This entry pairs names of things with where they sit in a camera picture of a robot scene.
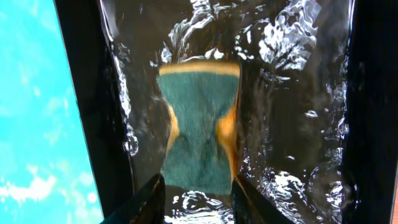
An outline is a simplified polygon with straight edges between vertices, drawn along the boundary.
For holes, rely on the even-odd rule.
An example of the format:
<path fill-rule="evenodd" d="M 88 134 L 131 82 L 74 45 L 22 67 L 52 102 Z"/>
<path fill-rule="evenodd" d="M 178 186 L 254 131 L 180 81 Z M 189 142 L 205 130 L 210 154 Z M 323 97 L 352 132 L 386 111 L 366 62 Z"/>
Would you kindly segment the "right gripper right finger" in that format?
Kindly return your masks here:
<path fill-rule="evenodd" d="M 231 199 L 237 224 L 294 224 L 240 174 L 232 181 Z"/>

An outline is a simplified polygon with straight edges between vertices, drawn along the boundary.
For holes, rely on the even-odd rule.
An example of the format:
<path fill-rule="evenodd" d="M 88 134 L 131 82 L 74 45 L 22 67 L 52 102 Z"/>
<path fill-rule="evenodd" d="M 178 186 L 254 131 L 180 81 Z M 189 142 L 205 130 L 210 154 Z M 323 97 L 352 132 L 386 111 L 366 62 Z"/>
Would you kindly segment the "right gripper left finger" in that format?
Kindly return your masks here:
<path fill-rule="evenodd" d="M 158 173 L 101 224 L 163 224 L 165 182 Z"/>

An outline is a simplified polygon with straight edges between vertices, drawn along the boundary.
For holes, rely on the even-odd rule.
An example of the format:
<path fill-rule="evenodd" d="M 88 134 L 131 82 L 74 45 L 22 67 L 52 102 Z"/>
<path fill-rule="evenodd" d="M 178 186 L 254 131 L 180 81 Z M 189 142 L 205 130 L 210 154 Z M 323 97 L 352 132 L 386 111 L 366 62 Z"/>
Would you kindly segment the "yellow green sponge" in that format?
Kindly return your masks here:
<path fill-rule="evenodd" d="M 236 104 L 241 68 L 196 61 L 160 68 L 157 84 L 170 115 L 161 168 L 166 185 L 227 195 L 237 174 Z"/>

